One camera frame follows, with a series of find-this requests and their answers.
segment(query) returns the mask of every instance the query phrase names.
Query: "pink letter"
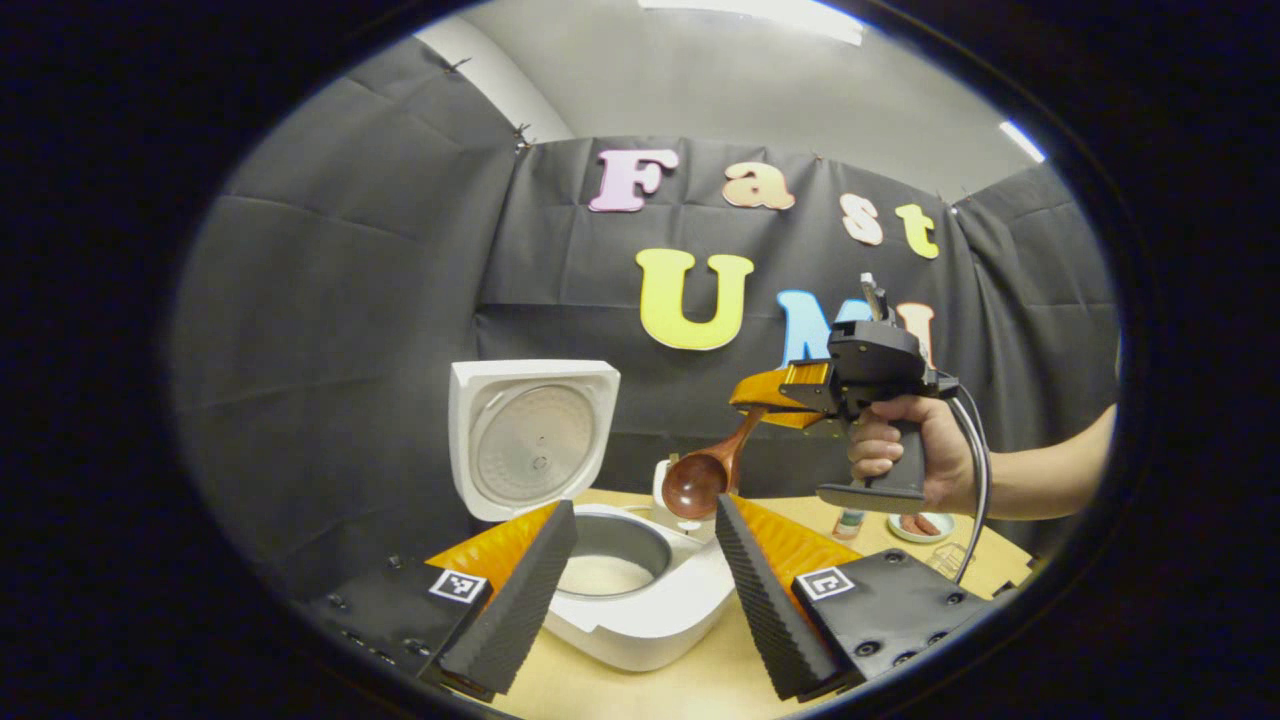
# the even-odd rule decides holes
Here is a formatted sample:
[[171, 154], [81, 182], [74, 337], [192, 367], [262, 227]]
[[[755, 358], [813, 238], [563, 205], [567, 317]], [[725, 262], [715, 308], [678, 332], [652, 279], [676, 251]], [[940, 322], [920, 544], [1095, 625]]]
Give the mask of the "pink letter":
[[652, 195], [662, 181], [658, 165], [672, 169], [680, 164], [675, 150], [604, 150], [600, 159], [604, 160], [600, 195], [588, 205], [596, 213], [635, 213], [644, 208], [635, 186]]

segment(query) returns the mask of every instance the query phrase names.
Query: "orange letter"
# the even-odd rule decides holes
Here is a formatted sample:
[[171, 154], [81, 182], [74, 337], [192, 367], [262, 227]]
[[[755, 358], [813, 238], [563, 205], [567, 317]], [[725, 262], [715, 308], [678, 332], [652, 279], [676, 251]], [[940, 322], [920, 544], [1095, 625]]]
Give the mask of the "orange letter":
[[929, 334], [929, 320], [933, 319], [933, 307], [920, 305], [919, 302], [904, 302], [897, 306], [897, 316], [902, 318], [906, 332], [920, 340], [925, 360], [929, 361], [931, 368], [937, 370], [937, 365], [933, 364], [933, 337]]
[[782, 170], [764, 163], [737, 163], [724, 168], [724, 200], [739, 208], [772, 208], [786, 210], [796, 204], [796, 197], [787, 192], [787, 181]]

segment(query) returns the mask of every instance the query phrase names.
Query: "small plate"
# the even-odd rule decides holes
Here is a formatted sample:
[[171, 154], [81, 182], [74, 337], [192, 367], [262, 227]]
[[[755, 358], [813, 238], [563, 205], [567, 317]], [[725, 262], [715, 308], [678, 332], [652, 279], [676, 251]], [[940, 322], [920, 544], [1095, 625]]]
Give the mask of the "small plate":
[[920, 515], [924, 515], [924, 518], [928, 521], [933, 523], [933, 527], [937, 528], [941, 532], [938, 534], [936, 534], [936, 536], [918, 536], [918, 534], [915, 534], [915, 533], [913, 533], [913, 532], [902, 528], [902, 516], [901, 515], [890, 515], [888, 516], [888, 529], [892, 530], [895, 536], [897, 536], [897, 537], [900, 537], [900, 538], [902, 538], [905, 541], [918, 542], [918, 543], [923, 543], [923, 544], [927, 544], [927, 543], [931, 543], [931, 542], [938, 542], [941, 539], [945, 539], [947, 536], [950, 536], [956, 529], [956, 519], [952, 518], [948, 514], [945, 514], [945, 512], [920, 512]]

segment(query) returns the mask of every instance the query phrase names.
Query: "ceiling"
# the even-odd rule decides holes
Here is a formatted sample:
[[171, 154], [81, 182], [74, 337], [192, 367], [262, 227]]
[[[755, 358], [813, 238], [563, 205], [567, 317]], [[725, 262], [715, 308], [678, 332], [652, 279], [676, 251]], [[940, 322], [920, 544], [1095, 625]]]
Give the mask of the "ceiling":
[[1034, 164], [998, 129], [1005, 117], [995, 108], [870, 27], [854, 46], [745, 15], [644, 10], [636, 0], [495, 0], [462, 18], [575, 137], [814, 151], [947, 201]]

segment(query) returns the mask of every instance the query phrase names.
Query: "gripper handle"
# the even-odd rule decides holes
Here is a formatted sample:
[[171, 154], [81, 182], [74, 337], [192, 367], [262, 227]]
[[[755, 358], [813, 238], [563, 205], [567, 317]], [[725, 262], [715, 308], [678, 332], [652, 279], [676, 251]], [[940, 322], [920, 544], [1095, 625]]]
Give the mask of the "gripper handle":
[[899, 512], [910, 515], [924, 510], [924, 443], [920, 424], [909, 420], [891, 421], [902, 433], [900, 457], [888, 473], [847, 486], [818, 486], [818, 497], [824, 502], [858, 510]]

